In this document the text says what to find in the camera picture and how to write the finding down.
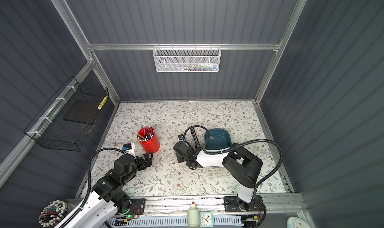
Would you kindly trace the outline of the teal plastic tray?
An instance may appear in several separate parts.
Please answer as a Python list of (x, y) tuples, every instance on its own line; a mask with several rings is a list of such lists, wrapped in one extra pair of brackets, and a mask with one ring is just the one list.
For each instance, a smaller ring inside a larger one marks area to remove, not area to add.
[(224, 150), (232, 145), (230, 133), (225, 129), (211, 129), (209, 133), (205, 132), (204, 139), (208, 151)]

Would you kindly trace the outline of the black stapler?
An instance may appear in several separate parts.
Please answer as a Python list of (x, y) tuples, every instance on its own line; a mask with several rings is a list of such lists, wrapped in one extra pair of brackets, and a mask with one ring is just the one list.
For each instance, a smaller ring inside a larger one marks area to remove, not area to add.
[(191, 135), (194, 139), (196, 150), (201, 150), (200, 142), (198, 140), (198, 136), (194, 127), (191, 128)]

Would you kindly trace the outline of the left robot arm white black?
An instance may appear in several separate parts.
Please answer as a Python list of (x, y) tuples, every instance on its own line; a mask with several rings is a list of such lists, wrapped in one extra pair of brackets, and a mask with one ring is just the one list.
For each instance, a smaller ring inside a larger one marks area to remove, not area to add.
[(153, 153), (134, 157), (124, 154), (114, 162), (114, 167), (90, 188), (83, 201), (76, 206), (57, 228), (99, 228), (115, 215), (131, 220), (144, 213), (145, 199), (131, 200), (123, 191), (138, 171), (153, 164)]

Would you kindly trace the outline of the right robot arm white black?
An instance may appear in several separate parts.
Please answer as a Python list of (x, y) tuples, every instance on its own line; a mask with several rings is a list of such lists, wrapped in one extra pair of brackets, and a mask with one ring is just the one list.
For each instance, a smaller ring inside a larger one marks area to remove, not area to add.
[(249, 150), (237, 143), (224, 149), (203, 150), (192, 148), (184, 141), (177, 142), (173, 150), (178, 162), (185, 162), (191, 170), (205, 167), (227, 169), (240, 184), (239, 200), (251, 203), (263, 161)]

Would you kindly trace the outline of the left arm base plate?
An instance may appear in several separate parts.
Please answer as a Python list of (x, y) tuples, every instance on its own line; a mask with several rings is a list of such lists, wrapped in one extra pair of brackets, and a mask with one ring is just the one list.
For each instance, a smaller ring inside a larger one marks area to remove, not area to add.
[(139, 216), (144, 214), (146, 199), (129, 199), (118, 206), (118, 214), (124, 216)]

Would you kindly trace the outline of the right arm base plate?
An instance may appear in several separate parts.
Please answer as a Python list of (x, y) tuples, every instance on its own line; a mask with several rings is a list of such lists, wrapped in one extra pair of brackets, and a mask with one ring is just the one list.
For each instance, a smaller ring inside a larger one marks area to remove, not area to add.
[(249, 203), (242, 201), (238, 196), (225, 196), (224, 206), (226, 212), (264, 212), (266, 207), (261, 196), (254, 196)]

